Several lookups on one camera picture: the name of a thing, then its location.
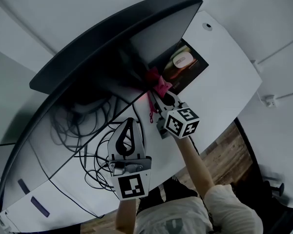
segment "wooden floor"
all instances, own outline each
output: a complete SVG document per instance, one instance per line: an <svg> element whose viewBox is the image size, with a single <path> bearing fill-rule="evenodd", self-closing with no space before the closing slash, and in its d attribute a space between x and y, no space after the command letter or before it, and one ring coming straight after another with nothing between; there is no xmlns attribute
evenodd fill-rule
<svg viewBox="0 0 293 234"><path fill-rule="evenodd" d="M234 122L204 150L201 158L209 169L215 184L222 185L237 184L252 165L249 151ZM186 168L178 172L176 176L181 183L195 190ZM101 228L114 228L115 215L116 211L106 214L102 219L83 223L81 233L93 234Z"/></svg>

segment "power outlet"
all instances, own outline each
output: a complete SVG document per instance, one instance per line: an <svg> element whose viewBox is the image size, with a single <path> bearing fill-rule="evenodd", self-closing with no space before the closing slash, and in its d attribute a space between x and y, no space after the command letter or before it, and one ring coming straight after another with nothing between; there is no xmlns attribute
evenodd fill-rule
<svg viewBox="0 0 293 234"><path fill-rule="evenodd" d="M265 96L263 101L266 103L267 107L277 107L277 100L275 95Z"/></svg>

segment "person's left arm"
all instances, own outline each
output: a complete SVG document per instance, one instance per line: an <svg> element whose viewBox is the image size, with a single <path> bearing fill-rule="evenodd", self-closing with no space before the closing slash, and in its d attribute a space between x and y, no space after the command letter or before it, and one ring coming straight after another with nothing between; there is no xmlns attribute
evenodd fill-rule
<svg viewBox="0 0 293 234"><path fill-rule="evenodd" d="M121 201L116 214L115 229L125 234L133 234L135 222L136 200Z"/></svg>

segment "white desk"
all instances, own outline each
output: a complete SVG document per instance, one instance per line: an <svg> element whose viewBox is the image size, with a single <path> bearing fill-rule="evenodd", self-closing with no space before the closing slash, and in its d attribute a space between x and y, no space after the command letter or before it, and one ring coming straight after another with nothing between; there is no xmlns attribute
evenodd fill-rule
<svg viewBox="0 0 293 234"><path fill-rule="evenodd" d="M213 30L202 27L209 23ZM261 83L246 55L229 33L206 12L198 13L183 38L207 61L208 68L200 74L179 95L182 101L201 118L192 138L200 152L204 151L239 115ZM161 139L156 120L149 121L149 107L146 95L135 102L135 107L143 123L146 154L152 157L150 189L158 186L181 170L185 164L172 138ZM135 118L132 108L128 108L119 118ZM88 146L93 150L105 129ZM100 154L107 155L102 147ZM103 215L118 208L118 199L113 193L95 190L84 181L84 171L77 158L71 159L52 181L87 210ZM50 212L48 218L33 210L31 196ZM65 227L93 218L72 201L63 196L49 182L45 182L18 202L8 207L10 219L23 232L45 231Z"/></svg>

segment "white cube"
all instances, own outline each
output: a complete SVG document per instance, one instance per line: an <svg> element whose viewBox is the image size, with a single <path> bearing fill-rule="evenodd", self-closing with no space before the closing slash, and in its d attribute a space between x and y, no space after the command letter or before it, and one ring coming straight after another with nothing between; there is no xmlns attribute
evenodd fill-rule
<svg viewBox="0 0 293 234"><path fill-rule="evenodd" d="M177 138L193 134L200 118L189 107L168 111L164 128Z"/></svg>

